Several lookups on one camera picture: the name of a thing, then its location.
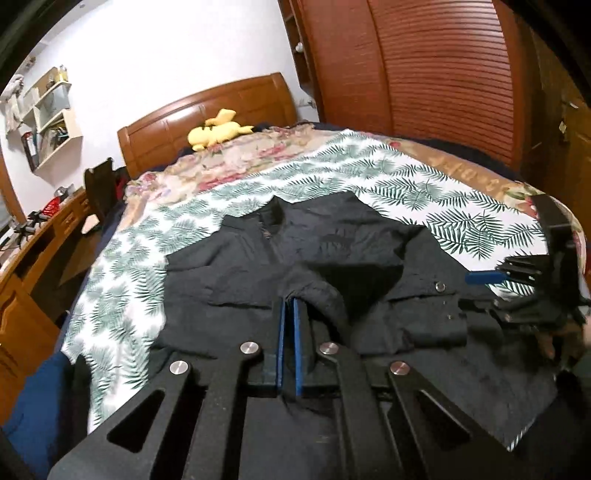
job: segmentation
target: drawer handle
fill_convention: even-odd
[[[67,218],[61,223],[64,226],[68,226],[74,220],[74,213],[71,213],[67,216]]]

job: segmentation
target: wall outlet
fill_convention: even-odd
[[[311,106],[314,110],[316,110],[316,102],[313,98],[300,98],[295,106],[297,108],[301,108],[303,106]]]

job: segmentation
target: white wall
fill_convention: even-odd
[[[113,157],[117,130],[174,100],[243,78],[281,72],[296,104],[300,89],[277,0],[109,0],[69,25],[37,57],[25,90],[66,65],[82,151],[30,172],[19,135],[0,142],[21,205],[43,207],[55,189],[83,184],[84,169]],[[311,108],[299,109],[314,120]]]

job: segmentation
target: wooden wardrobe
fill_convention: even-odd
[[[280,6],[290,41],[303,44],[293,55],[321,121],[468,145],[520,169],[532,145],[531,102],[516,19],[502,2]]]

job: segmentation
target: jacket collar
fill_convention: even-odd
[[[258,210],[242,217],[226,215],[222,220],[222,226],[244,230],[248,226],[259,225],[262,222],[267,228],[279,227],[285,222],[285,211],[288,205],[291,203],[274,196]]]

